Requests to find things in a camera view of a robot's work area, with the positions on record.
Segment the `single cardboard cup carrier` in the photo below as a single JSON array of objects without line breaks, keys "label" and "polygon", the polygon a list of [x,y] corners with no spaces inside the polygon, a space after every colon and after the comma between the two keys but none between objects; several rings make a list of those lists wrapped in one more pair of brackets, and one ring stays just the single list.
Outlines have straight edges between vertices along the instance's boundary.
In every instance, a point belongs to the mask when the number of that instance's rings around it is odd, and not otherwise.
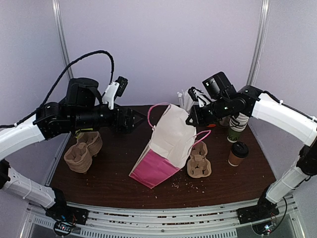
[{"label": "single cardboard cup carrier", "polygon": [[211,175],[211,163],[207,159],[207,145],[201,141],[193,146],[187,161],[187,174],[194,178],[205,178]]}]

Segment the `left aluminium frame post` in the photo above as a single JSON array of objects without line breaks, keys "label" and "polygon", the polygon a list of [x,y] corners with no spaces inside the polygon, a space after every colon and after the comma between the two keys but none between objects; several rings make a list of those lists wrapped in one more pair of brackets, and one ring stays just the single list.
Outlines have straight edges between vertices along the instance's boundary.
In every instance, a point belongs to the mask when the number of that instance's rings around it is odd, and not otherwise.
[{"label": "left aluminium frame post", "polygon": [[63,23],[62,23],[62,16],[60,11],[60,2],[59,0],[52,0],[52,7],[53,7],[53,15],[55,20],[55,25],[57,28],[57,33],[59,37],[59,44],[61,48],[61,54],[63,58],[64,65],[67,66],[70,63],[65,34],[63,30]]}]

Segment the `aluminium frame post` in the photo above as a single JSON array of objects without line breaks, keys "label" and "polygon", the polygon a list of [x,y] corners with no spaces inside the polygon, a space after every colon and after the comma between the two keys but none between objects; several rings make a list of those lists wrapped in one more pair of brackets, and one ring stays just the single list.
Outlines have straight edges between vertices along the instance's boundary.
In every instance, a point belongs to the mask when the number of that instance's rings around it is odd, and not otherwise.
[{"label": "aluminium frame post", "polygon": [[260,20],[258,25],[258,33],[254,47],[254,53],[251,61],[251,66],[248,74],[247,85],[254,86],[260,68],[260,57],[264,48],[267,25],[269,20],[270,0],[263,0]]},{"label": "aluminium frame post", "polygon": [[57,33],[59,37],[59,44],[61,48],[61,54],[63,58],[64,65],[67,66],[70,63],[65,34],[63,30],[63,23],[62,23],[62,16],[60,11],[60,2],[59,0],[52,0],[52,7],[53,7],[53,15],[55,20],[55,25],[57,28]]}]

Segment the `single brown paper cup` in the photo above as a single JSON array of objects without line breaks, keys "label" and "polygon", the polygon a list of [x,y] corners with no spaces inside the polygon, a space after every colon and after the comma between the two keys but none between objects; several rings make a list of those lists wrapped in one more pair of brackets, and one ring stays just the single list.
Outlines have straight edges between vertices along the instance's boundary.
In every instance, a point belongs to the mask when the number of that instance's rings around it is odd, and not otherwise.
[{"label": "single brown paper cup", "polygon": [[249,154],[249,151],[231,150],[228,157],[228,163],[233,167],[237,167],[248,156],[248,154]]}]

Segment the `stack of paper cups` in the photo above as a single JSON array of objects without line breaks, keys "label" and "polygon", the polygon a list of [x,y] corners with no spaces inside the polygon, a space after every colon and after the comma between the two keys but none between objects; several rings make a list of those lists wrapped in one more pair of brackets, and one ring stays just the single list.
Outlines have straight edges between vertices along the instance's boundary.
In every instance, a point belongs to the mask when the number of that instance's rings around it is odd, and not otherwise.
[{"label": "stack of paper cups", "polygon": [[237,117],[231,116],[229,121],[227,140],[231,143],[237,142],[240,138],[241,133],[246,128],[248,121],[249,117],[242,113],[240,113]]}]

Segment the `right aluminium frame post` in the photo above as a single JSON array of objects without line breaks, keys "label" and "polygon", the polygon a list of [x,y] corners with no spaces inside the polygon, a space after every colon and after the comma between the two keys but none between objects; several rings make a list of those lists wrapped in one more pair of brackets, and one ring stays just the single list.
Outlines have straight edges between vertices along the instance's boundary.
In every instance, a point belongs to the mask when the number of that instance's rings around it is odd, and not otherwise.
[{"label": "right aluminium frame post", "polygon": [[263,0],[260,20],[258,25],[258,33],[254,47],[254,53],[251,61],[251,66],[248,74],[247,85],[254,86],[260,68],[260,57],[264,48],[267,25],[269,20],[270,0]]}]

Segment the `glass jar of straws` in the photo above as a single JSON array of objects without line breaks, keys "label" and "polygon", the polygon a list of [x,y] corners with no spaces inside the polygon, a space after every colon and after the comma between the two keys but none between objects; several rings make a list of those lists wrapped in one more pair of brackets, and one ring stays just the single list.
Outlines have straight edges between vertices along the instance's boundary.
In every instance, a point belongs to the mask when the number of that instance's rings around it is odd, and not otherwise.
[{"label": "glass jar of straws", "polygon": [[190,113],[191,107],[194,105],[194,101],[189,94],[189,90],[177,92],[180,108],[184,109],[187,113]]}]

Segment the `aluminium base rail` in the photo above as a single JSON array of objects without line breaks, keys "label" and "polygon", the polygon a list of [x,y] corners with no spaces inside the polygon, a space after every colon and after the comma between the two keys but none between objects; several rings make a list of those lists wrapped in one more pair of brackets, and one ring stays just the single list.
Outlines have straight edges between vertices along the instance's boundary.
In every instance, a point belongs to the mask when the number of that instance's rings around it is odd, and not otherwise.
[{"label": "aluminium base rail", "polygon": [[278,215],[241,224],[237,209],[257,200],[179,209],[123,209],[72,203],[88,210],[86,224],[77,224],[69,238],[260,238],[260,225],[272,222],[270,238],[305,238],[293,196],[278,203]]}]

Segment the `pink and white paper bag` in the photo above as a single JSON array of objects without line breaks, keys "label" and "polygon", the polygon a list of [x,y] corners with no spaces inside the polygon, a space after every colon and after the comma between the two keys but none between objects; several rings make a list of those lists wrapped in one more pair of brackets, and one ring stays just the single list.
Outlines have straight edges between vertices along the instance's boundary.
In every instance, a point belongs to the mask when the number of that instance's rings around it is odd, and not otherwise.
[{"label": "pink and white paper bag", "polygon": [[[167,105],[156,124],[151,123],[154,108]],[[211,133],[204,130],[197,133],[196,128],[186,124],[189,114],[182,108],[159,103],[149,108],[147,121],[152,135],[129,177],[152,189],[161,184],[186,164],[192,148]]]}]

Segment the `single black cup lid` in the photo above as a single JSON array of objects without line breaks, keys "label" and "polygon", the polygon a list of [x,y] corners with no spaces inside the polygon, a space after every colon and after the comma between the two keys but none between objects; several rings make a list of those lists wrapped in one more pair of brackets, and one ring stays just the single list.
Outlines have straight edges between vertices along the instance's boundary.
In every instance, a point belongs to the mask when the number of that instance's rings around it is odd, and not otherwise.
[{"label": "single black cup lid", "polygon": [[238,158],[246,158],[249,154],[249,148],[245,143],[237,141],[232,144],[231,152]]}]

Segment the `stack of cardboard cup carriers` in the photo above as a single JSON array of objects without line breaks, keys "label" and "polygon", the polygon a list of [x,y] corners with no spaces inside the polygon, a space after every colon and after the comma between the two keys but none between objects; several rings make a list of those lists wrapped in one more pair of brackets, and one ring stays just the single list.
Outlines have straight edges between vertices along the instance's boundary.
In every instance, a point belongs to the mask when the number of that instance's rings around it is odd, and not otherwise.
[{"label": "stack of cardboard cup carriers", "polygon": [[76,144],[64,154],[64,160],[72,171],[85,174],[102,146],[103,141],[98,131],[79,133],[76,136]]}]

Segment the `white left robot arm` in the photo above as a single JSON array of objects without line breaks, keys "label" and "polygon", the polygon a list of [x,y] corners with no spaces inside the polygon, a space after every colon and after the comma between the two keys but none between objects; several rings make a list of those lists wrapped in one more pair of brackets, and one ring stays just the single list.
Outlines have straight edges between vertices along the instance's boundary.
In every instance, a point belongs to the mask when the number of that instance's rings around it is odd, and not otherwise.
[{"label": "white left robot arm", "polygon": [[72,171],[86,173],[103,146],[100,128],[110,127],[116,132],[131,133],[138,126],[135,118],[139,113],[114,102],[122,96],[127,84],[126,78],[119,77],[104,93],[100,93],[99,84],[93,79],[71,79],[66,96],[60,102],[45,103],[24,122],[3,129],[0,133],[1,189],[40,205],[46,216],[58,224],[71,227],[85,224],[87,210],[69,206],[60,189],[23,176],[7,158],[61,134],[73,134],[76,143],[64,158]]}]

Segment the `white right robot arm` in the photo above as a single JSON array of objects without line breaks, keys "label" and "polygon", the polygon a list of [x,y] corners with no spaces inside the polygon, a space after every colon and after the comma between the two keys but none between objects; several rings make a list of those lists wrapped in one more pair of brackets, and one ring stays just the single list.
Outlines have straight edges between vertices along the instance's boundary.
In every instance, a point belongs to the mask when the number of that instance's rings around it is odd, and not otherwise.
[{"label": "white right robot arm", "polygon": [[257,87],[246,85],[236,90],[224,72],[218,72],[202,82],[206,93],[191,87],[189,95],[193,106],[186,120],[188,125],[206,126],[224,118],[243,114],[249,118],[262,120],[275,126],[285,135],[268,141],[278,158],[293,155],[292,166],[281,178],[266,187],[257,204],[239,208],[237,215],[240,224],[269,219],[278,215],[278,202],[285,200],[304,181],[317,174],[317,119],[309,116],[277,99],[273,94]]}]

